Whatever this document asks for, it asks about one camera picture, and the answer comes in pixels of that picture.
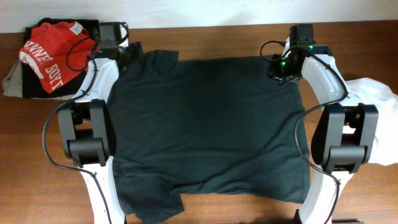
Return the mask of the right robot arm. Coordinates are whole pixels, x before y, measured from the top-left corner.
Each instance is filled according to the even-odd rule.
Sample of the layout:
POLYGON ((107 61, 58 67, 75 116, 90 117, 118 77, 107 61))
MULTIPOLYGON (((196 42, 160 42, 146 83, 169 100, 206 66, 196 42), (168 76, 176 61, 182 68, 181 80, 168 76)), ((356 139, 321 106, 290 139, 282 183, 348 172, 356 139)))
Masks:
POLYGON ((331 223, 344 187, 371 157, 379 113, 375 105, 350 93, 330 48, 316 43, 312 24, 292 26, 288 39, 279 45, 284 51, 266 58, 271 64, 268 76, 280 85, 306 79, 319 102, 303 112, 296 125, 322 110, 311 141, 312 158, 302 156, 315 173, 294 222, 331 223))

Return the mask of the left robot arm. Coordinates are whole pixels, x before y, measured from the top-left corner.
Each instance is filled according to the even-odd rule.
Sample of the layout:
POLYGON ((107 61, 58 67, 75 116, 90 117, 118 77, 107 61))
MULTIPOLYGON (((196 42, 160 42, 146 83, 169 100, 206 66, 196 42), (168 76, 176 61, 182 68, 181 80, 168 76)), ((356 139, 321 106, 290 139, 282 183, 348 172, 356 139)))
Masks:
POLYGON ((125 22, 100 23, 87 73, 69 104, 58 109, 58 125, 66 157, 83 177, 95 223, 125 223, 113 176, 116 134, 106 102, 119 67, 131 59, 125 22))

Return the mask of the dark green t-shirt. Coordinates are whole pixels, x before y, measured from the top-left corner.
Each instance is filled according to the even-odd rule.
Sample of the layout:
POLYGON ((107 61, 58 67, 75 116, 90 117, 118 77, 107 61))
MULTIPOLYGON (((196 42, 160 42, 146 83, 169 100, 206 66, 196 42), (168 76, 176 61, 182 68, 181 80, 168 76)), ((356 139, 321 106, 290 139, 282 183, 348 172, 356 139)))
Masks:
POLYGON ((268 68, 260 57, 181 61, 155 50, 120 69, 108 110, 125 214, 162 222, 184 211, 181 194, 305 200, 299 88, 268 78, 268 68))

